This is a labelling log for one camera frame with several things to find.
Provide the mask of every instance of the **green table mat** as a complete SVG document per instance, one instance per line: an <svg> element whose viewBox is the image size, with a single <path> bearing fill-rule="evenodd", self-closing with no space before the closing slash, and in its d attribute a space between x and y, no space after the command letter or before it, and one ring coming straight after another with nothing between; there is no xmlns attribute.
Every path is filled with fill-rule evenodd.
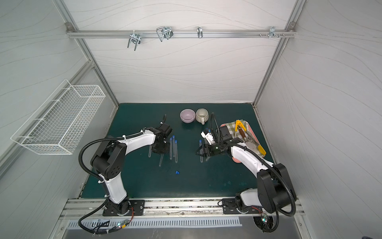
<svg viewBox="0 0 382 239"><path fill-rule="evenodd" d="M183 123L180 112L205 108L215 113L219 125L244 119L249 122L267 155L273 162L264 136L260 130L251 104L120 104L108 135L120 137L139 132L143 127L157 127L164 114L178 141L178 163L165 154L159 167L160 155L148 157L149 146L137 149L125 158L121 173L124 187L130 197L214 197L234 196L246 188L256 188L256 177L241 163L235 163L228 155L211 157L200 162L195 155L199 147L200 133L209 127L194 121ZM82 198L102 198L105 193L97 179L89 177Z"/></svg>

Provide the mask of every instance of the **white wall panel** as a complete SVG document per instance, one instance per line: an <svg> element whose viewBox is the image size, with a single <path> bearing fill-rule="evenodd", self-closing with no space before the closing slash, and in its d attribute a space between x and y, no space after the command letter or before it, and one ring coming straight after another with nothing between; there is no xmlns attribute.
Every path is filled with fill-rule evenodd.
<svg viewBox="0 0 382 239"><path fill-rule="evenodd" d="M0 155L10 137L86 62L48 0L0 2Z"/></svg>
<svg viewBox="0 0 382 239"><path fill-rule="evenodd" d="M81 30L283 29L295 0L65 0Z"/></svg>
<svg viewBox="0 0 382 239"><path fill-rule="evenodd" d="M30 114L86 63L63 23L51 0L0 1L0 155ZM101 86L93 71L80 84ZM106 97L73 155L19 152L0 179L0 238L49 237L86 175L78 165L79 150L105 135L113 110ZM95 146L84 156L87 166L94 151Z"/></svg>
<svg viewBox="0 0 382 239"><path fill-rule="evenodd" d="M278 40L88 39L119 102L253 101Z"/></svg>
<svg viewBox="0 0 382 239"><path fill-rule="evenodd" d="M81 30L284 29L295 0L65 0ZM87 43L119 102L253 101L278 40L127 39Z"/></svg>
<svg viewBox="0 0 382 239"><path fill-rule="evenodd" d="M257 106L312 238L382 238L381 13L307 1Z"/></svg>

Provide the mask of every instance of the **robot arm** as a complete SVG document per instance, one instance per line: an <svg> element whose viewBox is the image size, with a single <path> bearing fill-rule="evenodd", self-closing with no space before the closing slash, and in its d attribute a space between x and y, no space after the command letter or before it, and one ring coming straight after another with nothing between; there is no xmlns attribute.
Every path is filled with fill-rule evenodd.
<svg viewBox="0 0 382 239"><path fill-rule="evenodd" d="M157 128L146 128L141 134L133 138L118 141L104 141L91 159L91 165L97 174L103 179L102 183L106 192L109 193L109 207L114 207L119 215L128 211L129 197L122 183L121 171L125 156L143 146L152 145L154 153L167 153L170 143L167 137L172 129L169 125L161 122Z"/></svg>
<svg viewBox="0 0 382 239"><path fill-rule="evenodd" d="M295 209L296 194L286 167L262 159L248 149L241 139L233 138L227 126L218 127L216 123L216 127L215 131L211 128L201 133L207 143L201 145L196 154L203 157L228 154L242 162L257 177L257 189L248 189L236 194L237 208L243 211L241 208L262 206L267 212L273 213L292 204L292 208ZM293 211L280 212L288 216L294 214Z"/></svg>
<svg viewBox="0 0 382 239"><path fill-rule="evenodd" d="M246 146L245 143L238 143L238 145ZM257 177L257 173L260 172L260 170L267 170L267 166L262 164L255 156L253 156L250 152L233 146L231 147L231 154L232 156L242 162L252 173ZM272 162L269 162L267 160L264 160L267 164L273 165Z"/></svg>

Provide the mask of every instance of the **pink bowl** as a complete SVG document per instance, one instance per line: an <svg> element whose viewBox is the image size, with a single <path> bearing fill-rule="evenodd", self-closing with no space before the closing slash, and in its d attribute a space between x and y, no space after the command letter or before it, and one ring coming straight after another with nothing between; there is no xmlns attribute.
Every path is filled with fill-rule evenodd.
<svg viewBox="0 0 382 239"><path fill-rule="evenodd" d="M192 109L184 109L182 112L180 112L180 119L184 123L191 123L192 121L195 120L195 111Z"/></svg>

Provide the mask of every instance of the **white wire basket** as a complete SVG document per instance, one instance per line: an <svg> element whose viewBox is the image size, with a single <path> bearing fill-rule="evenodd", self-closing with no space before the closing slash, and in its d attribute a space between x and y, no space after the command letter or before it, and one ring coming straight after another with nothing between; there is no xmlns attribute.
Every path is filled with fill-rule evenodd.
<svg viewBox="0 0 382 239"><path fill-rule="evenodd" d="M71 85L66 80L11 140L37 154L72 154L104 98L98 85Z"/></svg>

